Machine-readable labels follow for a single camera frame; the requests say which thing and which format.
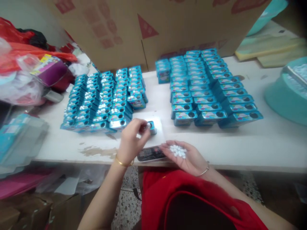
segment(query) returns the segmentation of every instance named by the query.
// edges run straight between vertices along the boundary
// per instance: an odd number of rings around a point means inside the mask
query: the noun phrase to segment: woman's right hand
[[[182,148],[186,149],[187,151],[185,153],[185,159],[179,156],[175,157],[169,149],[171,145],[179,145]],[[160,149],[170,160],[174,161],[182,170],[186,171],[191,175],[199,176],[208,167],[208,163],[202,157],[197,148],[186,142],[166,141],[166,143],[160,146]]]

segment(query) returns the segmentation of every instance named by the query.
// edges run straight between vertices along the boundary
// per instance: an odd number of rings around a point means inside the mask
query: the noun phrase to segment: bracelet
[[[130,164],[125,164],[125,163],[120,162],[119,159],[117,158],[117,154],[116,154],[116,156],[115,156],[115,160],[116,160],[120,165],[125,166],[125,167],[132,166],[133,163],[134,163],[134,159],[133,159],[133,161],[132,161]]]
[[[209,165],[208,165],[208,167],[206,168],[206,170],[202,173],[202,174],[200,174],[199,176],[197,176],[197,177],[200,177],[201,175],[203,175],[206,171],[208,171],[209,170]]]

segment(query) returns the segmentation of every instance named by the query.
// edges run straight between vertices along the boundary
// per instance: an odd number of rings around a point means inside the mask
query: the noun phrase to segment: gold bracelet
[[[125,166],[125,167],[132,166],[133,163],[134,163],[134,159],[133,159],[133,161],[132,161],[130,164],[124,164],[124,163],[120,162],[119,159],[117,158],[117,154],[116,154],[116,156],[115,156],[115,160],[116,160],[120,165]]]

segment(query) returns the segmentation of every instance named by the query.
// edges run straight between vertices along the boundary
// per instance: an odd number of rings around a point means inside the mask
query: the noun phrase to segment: red plastic bag
[[[32,54],[41,59],[45,54],[56,56],[67,61],[76,62],[78,61],[77,57],[74,54],[61,53],[61,52],[49,52],[40,48],[37,48],[32,45],[20,44],[9,42],[12,50],[0,56],[0,73],[7,73],[13,71],[19,71],[20,66],[17,64],[16,59],[27,54]]]
[[[29,44],[29,39],[34,35],[30,31],[26,33],[19,32],[9,20],[0,17],[0,37],[7,42]]]

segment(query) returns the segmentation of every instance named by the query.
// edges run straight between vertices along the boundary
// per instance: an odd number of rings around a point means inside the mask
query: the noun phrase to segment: woman's left hand
[[[117,159],[126,165],[130,164],[144,148],[149,138],[150,130],[147,127],[147,121],[134,118],[122,131]]]

